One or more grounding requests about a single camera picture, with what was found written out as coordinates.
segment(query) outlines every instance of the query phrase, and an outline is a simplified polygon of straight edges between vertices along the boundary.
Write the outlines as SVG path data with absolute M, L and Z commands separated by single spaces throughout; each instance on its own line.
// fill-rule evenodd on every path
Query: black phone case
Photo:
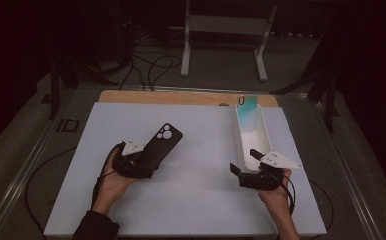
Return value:
M 146 144 L 136 164 L 157 170 L 162 160 L 181 140 L 183 134 L 174 126 L 165 123 Z

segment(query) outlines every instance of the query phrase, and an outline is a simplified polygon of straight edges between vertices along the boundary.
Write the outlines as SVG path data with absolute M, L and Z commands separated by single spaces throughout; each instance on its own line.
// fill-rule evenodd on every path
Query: gray carpet floor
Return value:
M 270 38 L 264 52 L 269 79 L 260 82 L 250 46 L 226 49 L 197 43 L 192 49 L 189 76 L 181 77 L 180 67 L 172 68 L 156 81 L 155 89 L 265 94 L 298 80 L 317 44 L 305 38 Z M 137 55 L 153 61 L 160 54 L 140 52 L 162 51 L 181 57 L 182 48 L 140 45 L 136 51 Z M 142 88 L 140 75 L 144 81 L 150 64 L 138 58 L 134 63 L 140 72 L 135 70 L 122 89 Z M 109 79 L 120 83 L 128 71 L 124 69 Z M 154 68 L 151 75 L 156 77 L 159 71 L 162 69 Z M 286 114 L 307 174 L 317 184 L 311 186 L 323 220 L 327 227 L 332 222 L 327 235 L 319 239 L 386 239 L 386 179 L 377 159 L 341 93 L 336 95 L 335 133 L 330 134 L 321 122 L 319 104 L 304 98 L 309 87 L 303 86 L 277 99 Z M 27 162 L 39 166 L 50 160 L 32 178 L 28 192 L 31 209 L 44 227 L 71 162 L 73 148 L 81 137 L 92 105 L 104 89 L 110 88 L 88 80 L 76 90 L 62 87 L 61 111 L 55 121 L 50 121 L 50 106 L 40 103 L 44 94 L 49 93 L 47 76 L 39 82 L 37 94 L 0 136 L 0 239 L 41 239 L 25 207 L 22 187 L 26 182 L 16 182 L 21 185 L 19 191 L 11 191 L 8 187 L 15 185 L 20 169 Z M 76 132 L 56 132 L 60 119 L 78 120 L 80 127 Z M 41 138 L 47 130 L 50 131 L 48 137 Z M 12 193 L 14 201 L 5 206 L 1 200 L 9 197 L 6 193 Z

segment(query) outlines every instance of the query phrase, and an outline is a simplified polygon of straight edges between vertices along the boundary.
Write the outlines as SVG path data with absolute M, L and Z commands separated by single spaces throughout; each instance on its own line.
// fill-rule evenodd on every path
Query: dark background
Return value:
M 124 14 L 136 26 L 162 38 L 168 36 L 169 26 L 184 24 L 184 1 L 122 2 L 126 4 Z M 217 1 L 211 7 L 208 2 L 197 0 L 192 10 L 259 15 L 233 12 L 231 4 L 238 1 Z M 0 133 L 35 93 L 37 81 L 49 72 L 53 53 L 64 52 L 92 66 L 97 66 L 98 59 L 110 57 L 106 49 L 100 49 L 91 29 L 97 33 L 109 28 L 109 46 L 117 47 L 118 42 L 112 42 L 112 36 L 117 36 L 112 6 L 112 0 L 0 1 Z M 338 90 L 344 93 L 386 174 L 386 1 L 282 1 L 272 31 L 276 36 L 322 37 L 307 71 L 334 60 L 341 66 Z

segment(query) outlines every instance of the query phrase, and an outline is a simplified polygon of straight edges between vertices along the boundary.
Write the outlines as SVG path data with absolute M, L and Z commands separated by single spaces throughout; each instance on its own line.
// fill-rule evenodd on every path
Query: hand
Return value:
M 134 178 L 126 178 L 114 171 L 112 168 L 112 163 L 117 154 L 120 154 L 121 150 L 116 148 L 111 157 L 109 158 L 108 163 L 106 164 L 105 171 L 101 179 L 99 192 L 97 194 L 97 199 L 94 202 L 92 210 L 104 215 L 109 214 L 110 208 L 113 204 L 120 199 L 128 187 L 137 181 Z
M 292 171 L 283 169 L 283 185 L 287 188 Z M 258 190 L 259 198 L 265 203 L 271 217 L 277 225 L 278 234 L 282 240 L 296 240 L 299 235 L 289 211 L 287 192 L 280 186 L 273 191 Z

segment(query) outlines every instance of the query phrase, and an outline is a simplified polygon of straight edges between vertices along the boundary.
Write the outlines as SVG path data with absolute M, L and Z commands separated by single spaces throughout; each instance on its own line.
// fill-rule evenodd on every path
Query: white board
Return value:
M 170 123 L 183 138 L 149 180 L 134 183 L 112 208 L 121 236 L 255 236 L 276 234 L 253 189 L 239 187 L 234 108 L 96 103 L 50 215 L 45 235 L 72 235 L 91 205 L 109 151 L 133 137 L 146 144 Z M 281 108 L 263 108 L 272 145 L 302 163 Z M 301 235 L 326 233 L 304 170 L 293 170 L 293 220 Z

